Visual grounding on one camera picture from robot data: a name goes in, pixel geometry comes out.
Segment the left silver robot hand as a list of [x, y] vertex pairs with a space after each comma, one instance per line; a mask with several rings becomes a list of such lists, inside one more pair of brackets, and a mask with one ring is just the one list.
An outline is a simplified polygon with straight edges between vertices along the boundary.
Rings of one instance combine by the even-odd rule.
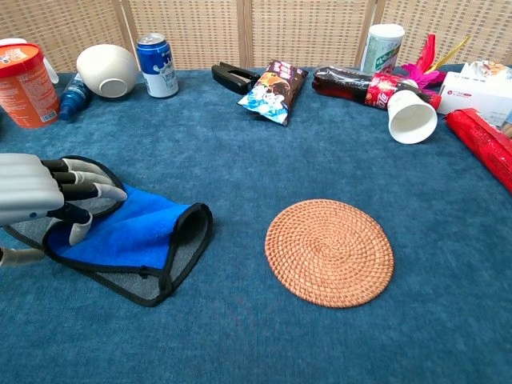
[[110, 200], [113, 210], [128, 193], [109, 169], [93, 159], [68, 155], [41, 159], [35, 154], [1, 154], [1, 227], [47, 218], [47, 234], [66, 228], [66, 245], [84, 243], [102, 213], [94, 213], [80, 201]]

